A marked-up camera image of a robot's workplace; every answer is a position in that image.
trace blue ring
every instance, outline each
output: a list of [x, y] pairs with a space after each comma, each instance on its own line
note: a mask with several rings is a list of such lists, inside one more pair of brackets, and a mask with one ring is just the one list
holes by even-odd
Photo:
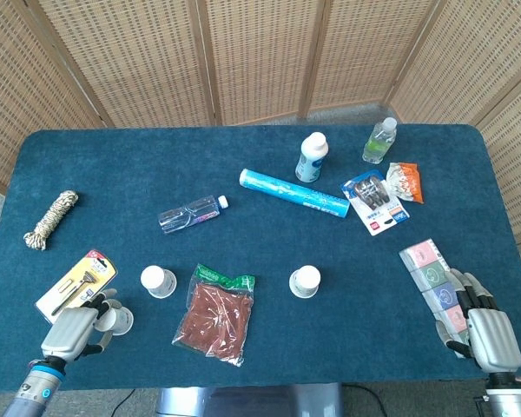
[[51, 367], [44, 367], [43, 365], [35, 365], [31, 370], [46, 372], [47, 374], [54, 375], [58, 380], [63, 381], [64, 375], [61, 372], [56, 371], [55, 369], [53, 369]]

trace white rope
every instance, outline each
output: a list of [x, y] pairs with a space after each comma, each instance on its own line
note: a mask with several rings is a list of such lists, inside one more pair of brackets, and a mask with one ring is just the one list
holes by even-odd
[[71, 209], [79, 198], [75, 191], [67, 190], [52, 203], [44, 217], [36, 224], [35, 230], [23, 235], [27, 246], [31, 249], [46, 249], [46, 238], [50, 236], [62, 217]]

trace woven panel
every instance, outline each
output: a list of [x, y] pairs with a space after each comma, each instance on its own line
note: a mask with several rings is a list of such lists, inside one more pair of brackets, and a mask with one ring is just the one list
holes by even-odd
[[392, 99], [404, 122], [470, 122], [521, 69], [521, 1], [448, 0]]
[[208, 1], [223, 124], [297, 112], [317, 3]]
[[208, 124], [186, 2], [40, 2], [116, 127]]
[[483, 129], [515, 235], [521, 233], [521, 94]]
[[430, 3], [334, 0], [311, 107], [382, 100]]
[[101, 126], [10, 2], [0, 2], [0, 184], [8, 185], [29, 133]]

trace small water bottle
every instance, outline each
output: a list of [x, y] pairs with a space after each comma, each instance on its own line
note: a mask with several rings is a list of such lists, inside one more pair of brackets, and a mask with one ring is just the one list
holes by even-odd
[[398, 122], [387, 117], [382, 123], [376, 123], [363, 151], [363, 160], [370, 163], [381, 163], [384, 155], [396, 140]]
[[312, 133], [301, 144], [301, 155], [295, 174], [303, 182], [313, 182], [319, 178], [322, 160], [328, 153], [326, 137], [320, 132]]
[[194, 224], [212, 219], [220, 214], [221, 209], [228, 208], [226, 196], [215, 199], [212, 195], [191, 202], [185, 206], [174, 208], [158, 216], [158, 222], [165, 234], [175, 232], [181, 228], [188, 228]]

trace table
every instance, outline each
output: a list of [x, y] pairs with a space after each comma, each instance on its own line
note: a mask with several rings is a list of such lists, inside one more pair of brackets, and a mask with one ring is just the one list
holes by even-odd
[[[398, 252], [431, 237], [448, 263], [473, 272], [511, 317], [521, 347], [521, 261], [482, 136], [465, 125], [400, 125], [378, 168], [416, 162], [425, 204], [411, 219], [370, 236], [346, 219], [244, 189], [243, 168], [290, 182], [301, 141], [319, 130], [330, 152], [310, 185], [340, 184], [372, 165], [360, 155], [372, 126], [253, 126], [51, 130], [25, 141], [0, 222], [0, 391], [15, 390], [41, 357], [49, 324], [34, 302], [90, 249], [118, 267], [112, 286], [135, 315], [108, 350], [67, 368], [67, 389], [251, 386], [331, 381], [482, 377], [440, 342], [434, 320]], [[47, 242], [25, 247], [65, 189], [80, 199]], [[216, 219], [163, 235], [156, 217], [205, 195], [228, 197]], [[171, 345], [197, 263], [257, 277], [241, 368]], [[165, 300], [139, 276], [159, 264], [178, 287]], [[320, 268], [314, 298], [288, 287], [301, 265]]]

